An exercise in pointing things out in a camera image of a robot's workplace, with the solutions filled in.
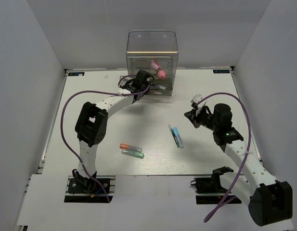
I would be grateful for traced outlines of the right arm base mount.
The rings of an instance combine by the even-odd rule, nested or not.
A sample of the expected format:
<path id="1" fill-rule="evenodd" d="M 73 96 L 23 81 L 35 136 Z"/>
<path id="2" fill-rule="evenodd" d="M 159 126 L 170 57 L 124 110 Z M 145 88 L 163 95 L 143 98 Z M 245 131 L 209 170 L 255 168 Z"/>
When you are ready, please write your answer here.
<path id="1" fill-rule="evenodd" d="M 195 198 L 197 205 L 217 205 L 224 197 L 227 189 L 222 188 L 220 176 L 232 173 L 230 167 L 214 169 L 210 176 L 194 178 L 190 185 L 195 187 Z"/>

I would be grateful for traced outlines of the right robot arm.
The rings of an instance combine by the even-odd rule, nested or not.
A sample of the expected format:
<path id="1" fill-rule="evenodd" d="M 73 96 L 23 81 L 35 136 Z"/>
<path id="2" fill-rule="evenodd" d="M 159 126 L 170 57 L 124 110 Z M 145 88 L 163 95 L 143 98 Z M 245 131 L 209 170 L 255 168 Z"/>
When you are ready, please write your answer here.
<path id="1" fill-rule="evenodd" d="M 211 112 L 208 106 L 192 103 L 192 110 L 184 114 L 195 128 L 204 126 L 213 132 L 217 146 L 242 168 L 242 176 L 231 187 L 236 174 L 229 167 L 213 170 L 212 188 L 225 189 L 238 197 L 247 207 L 258 226 L 265 226 L 293 216 L 293 190 L 287 181 L 280 182 L 270 174 L 259 159 L 247 153 L 243 136 L 232 126 L 232 112 L 227 104 L 218 103 Z"/>

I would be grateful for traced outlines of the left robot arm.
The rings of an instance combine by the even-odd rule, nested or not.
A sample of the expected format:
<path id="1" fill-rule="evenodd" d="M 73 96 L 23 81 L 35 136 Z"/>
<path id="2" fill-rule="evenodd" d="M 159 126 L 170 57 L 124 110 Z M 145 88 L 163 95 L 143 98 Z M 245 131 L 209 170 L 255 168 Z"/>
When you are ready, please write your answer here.
<path id="1" fill-rule="evenodd" d="M 116 112 L 140 100 L 149 91 L 154 77 L 140 70 L 134 78 L 119 86 L 116 93 L 98 103 L 86 102 L 76 122 L 75 131 L 79 140 L 81 161 L 77 173 L 82 176 L 79 186 L 85 192 L 95 189 L 96 154 L 98 145 L 105 138 L 108 119 Z"/>

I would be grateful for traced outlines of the light blue highlighter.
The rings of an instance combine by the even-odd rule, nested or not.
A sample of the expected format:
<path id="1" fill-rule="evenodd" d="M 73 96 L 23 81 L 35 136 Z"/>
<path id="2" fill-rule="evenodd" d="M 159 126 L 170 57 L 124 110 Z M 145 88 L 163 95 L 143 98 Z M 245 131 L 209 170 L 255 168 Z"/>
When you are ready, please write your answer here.
<path id="1" fill-rule="evenodd" d="M 172 135 L 174 137 L 175 143 L 177 145 L 178 148 L 183 149 L 184 148 L 184 144 L 183 141 L 181 139 L 180 133 L 177 129 L 177 127 L 173 127 L 172 129 Z"/>

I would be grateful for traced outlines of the clear acrylic drawer organizer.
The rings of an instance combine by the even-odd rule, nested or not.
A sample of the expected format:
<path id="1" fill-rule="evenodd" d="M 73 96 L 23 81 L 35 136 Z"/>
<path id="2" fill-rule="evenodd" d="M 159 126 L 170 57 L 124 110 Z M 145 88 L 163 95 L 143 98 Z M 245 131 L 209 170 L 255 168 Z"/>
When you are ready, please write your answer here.
<path id="1" fill-rule="evenodd" d="M 129 75 L 149 72 L 155 80 L 150 95 L 172 95 L 178 65 L 176 33 L 168 30 L 132 30 L 128 34 L 126 61 Z"/>

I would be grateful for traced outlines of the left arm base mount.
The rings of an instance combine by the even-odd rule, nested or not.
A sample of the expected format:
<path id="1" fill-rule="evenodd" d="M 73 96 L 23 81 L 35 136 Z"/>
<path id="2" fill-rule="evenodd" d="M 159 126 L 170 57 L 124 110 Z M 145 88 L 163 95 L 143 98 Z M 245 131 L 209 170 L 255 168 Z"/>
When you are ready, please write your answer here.
<path id="1" fill-rule="evenodd" d="M 78 183 L 74 177 L 69 176 L 65 192 L 65 203 L 109 203 L 112 201 L 115 192 L 116 177 L 115 176 L 99 176 L 97 180 L 103 185 L 108 195 L 109 201 L 104 194 L 101 186 L 93 182 L 92 186 L 85 189 L 83 185 Z"/>

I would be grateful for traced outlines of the pink capped marker bottle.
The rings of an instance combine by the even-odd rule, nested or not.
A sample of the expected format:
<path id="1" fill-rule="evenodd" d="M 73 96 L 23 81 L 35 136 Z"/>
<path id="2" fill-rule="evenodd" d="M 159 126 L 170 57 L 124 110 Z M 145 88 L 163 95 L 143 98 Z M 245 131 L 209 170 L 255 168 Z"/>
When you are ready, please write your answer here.
<path id="1" fill-rule="evenodd" d="M 159 78 L 166 77 L 165 71 L 161 69 L 160 65 L 158 64 L 158 62 L 156 60 L 151 61 L 151 67 L 156 72 L 156 74 Z"/>

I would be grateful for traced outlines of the purple pen refill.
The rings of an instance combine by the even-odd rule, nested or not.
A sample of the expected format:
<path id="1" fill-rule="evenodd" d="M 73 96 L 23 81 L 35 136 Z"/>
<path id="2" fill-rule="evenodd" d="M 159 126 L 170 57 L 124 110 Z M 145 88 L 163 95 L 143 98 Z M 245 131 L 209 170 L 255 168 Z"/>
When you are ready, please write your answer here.
<path id="1" fill-rule="evenodd" d="M 165 86 L 158 85 L 158 84 L 152 84 L 153 87 L 156 87 L 157 89 L 166 90 Z"/>

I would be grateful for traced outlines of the orange capped highlighter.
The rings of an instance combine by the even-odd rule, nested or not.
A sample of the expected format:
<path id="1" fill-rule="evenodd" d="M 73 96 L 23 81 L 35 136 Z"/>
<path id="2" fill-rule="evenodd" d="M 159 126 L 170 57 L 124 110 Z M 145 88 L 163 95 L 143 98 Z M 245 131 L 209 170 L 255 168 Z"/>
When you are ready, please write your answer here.
<path id="1" fill-rule="evenodd" d="M 140 152 L 140 153 L 142 152 L 141 147 L 132 146 L 132 145 L 128 145 L 128 144 L 121 143 L 119 147 L 120 147 L 120 149 L 132 150 L 132 151 Z"/>

